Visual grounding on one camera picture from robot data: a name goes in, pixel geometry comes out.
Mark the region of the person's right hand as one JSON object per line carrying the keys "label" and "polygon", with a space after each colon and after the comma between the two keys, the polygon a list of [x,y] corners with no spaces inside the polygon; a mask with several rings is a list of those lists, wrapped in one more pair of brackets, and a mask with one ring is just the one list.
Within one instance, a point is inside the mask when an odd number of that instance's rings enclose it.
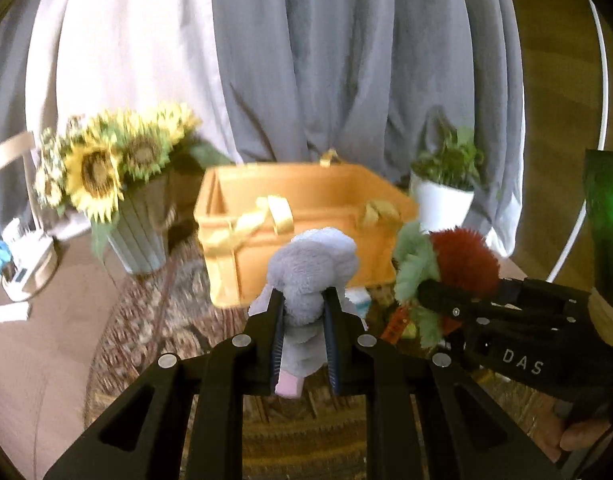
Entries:
{"label": "person's right hand", "polygon": [[607,430],[608,419],[590,419],[566,427],[564,419],[556,411],[556,402],[543,406],[536,417],[533,441],[544,454],[556,463],[563,452],[573,452],[592,446]]}

